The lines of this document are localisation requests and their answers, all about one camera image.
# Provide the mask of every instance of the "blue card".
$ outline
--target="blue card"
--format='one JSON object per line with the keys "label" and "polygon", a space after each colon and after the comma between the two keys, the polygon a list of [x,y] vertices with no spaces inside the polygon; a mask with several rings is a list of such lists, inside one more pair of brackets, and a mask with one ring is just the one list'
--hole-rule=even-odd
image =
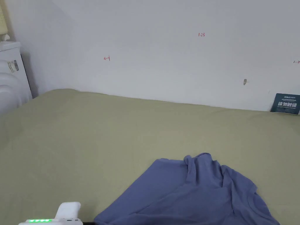
{"label": "blue card", "polygon": [[299,114],[299,111],[300,95],[276,94],[271,112]]}

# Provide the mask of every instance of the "white device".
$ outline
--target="white device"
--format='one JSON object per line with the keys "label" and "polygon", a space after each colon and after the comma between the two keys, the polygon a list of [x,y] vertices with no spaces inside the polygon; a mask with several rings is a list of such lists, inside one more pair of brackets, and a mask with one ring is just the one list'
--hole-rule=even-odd
{"label": "white device", "polygon": [[64,202],[59,206],[54,219],[29,219],[19,225],[83,225],[78,219],[80,206],[79,202]]}
{"label": "white device", "polygon": [[0,42],[0,115],[32,99],[20,42]]}

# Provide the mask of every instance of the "bed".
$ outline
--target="bed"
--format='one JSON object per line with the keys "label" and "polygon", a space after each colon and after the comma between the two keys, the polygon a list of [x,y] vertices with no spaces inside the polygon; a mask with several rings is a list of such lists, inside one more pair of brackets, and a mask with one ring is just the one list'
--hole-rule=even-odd
{"label": "bed", "polygon": [[17,225],[79,201],[92,221],[157,158],[208,152],[298,224],[300,117],[60,89],[0,117],[0,218]]}

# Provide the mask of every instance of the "sticker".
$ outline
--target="sticker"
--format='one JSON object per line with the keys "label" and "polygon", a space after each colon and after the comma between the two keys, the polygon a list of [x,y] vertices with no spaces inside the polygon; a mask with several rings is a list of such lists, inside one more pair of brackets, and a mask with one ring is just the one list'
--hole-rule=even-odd
{"label": "sticker", "polygon": [[16,71],[19,71],[19,66],[16,60],[7,62],[7,64],[12,74]]}
{"label": "sticker", "polygon": [[276,94],[271,112],[299,114],[299,111],[300,95]]}

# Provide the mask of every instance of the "barcode label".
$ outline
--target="barcode label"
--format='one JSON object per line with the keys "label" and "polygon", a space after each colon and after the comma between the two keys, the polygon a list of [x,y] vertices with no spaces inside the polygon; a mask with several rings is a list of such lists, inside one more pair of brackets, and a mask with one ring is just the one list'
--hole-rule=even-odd
{"label": "barcode label", "polygon": [[13,63],[15,64],[15,68],[16,68],[16,70],[17,70],[17,71],[19,71],[19,67],[18,67],[17,61],[16,61],[16,60],[14,60],[14,61],[13,61]]}

